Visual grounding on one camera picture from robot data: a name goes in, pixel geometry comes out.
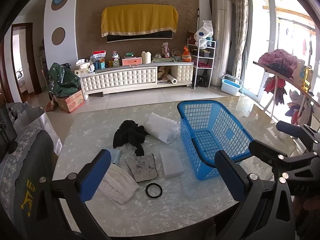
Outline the person's right hand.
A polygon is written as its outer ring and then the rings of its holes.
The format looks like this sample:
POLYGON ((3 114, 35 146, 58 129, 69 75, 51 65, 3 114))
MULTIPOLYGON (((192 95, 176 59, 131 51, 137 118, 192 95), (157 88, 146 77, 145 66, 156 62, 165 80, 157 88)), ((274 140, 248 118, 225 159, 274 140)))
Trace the person's right hand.
POLYGON ((292 205, 295 219, 319 220, 319 195, 309 199, 295 196, 292 205))

